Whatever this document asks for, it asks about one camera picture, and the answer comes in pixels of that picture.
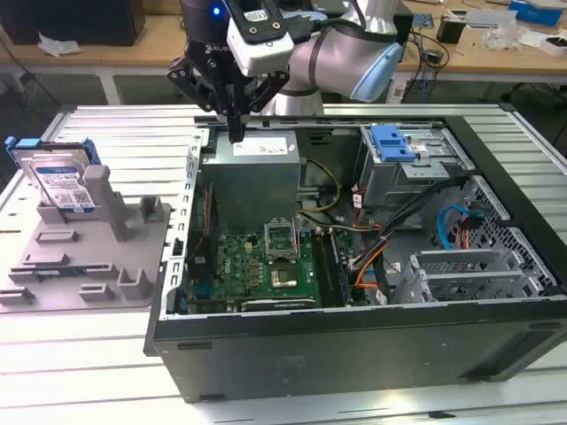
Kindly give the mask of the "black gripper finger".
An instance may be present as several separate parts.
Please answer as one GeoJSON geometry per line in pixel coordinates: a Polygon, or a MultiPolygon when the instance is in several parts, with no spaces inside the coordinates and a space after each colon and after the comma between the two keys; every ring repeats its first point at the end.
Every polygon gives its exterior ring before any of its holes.
{"type": "Polygon", "coordinates": [[[224,123],[229,140],[237,141],[237,114],[229,93],[229,84],[221,72],[221,62],[216,56],[201,62],[199,71],[188,56],[175,59],[167,70],[167,78],[205,112],[215,112],[217,120],[224,123]]]}
{"type": "Polygon", "coordinates": [[[237,141],[245,135],[246,117],[260,112],[290,79],[288,70],[273,71],[264,79],[242,76],[237,81],[237,141]]]}

